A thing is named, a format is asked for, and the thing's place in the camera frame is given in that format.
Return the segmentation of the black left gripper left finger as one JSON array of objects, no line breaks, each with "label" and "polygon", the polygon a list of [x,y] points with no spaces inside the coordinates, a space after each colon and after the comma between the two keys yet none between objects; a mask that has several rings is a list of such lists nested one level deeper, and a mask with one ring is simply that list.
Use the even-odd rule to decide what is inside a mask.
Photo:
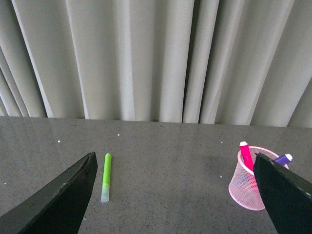
[{"label": "black left gripper left finger", "polygon": [[76,234],[90,201],[98,163],[94,152],[0,217],[2,234]]}]

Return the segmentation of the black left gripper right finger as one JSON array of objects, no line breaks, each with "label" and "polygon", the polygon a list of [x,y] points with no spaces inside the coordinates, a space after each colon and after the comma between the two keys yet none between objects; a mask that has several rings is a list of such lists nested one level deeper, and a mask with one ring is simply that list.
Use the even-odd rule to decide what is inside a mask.
[{"label": "black left gripper right finger", "polygon": [[279,234],[312,232],[312,184],[263,153],[253,166],[261,199]]}]

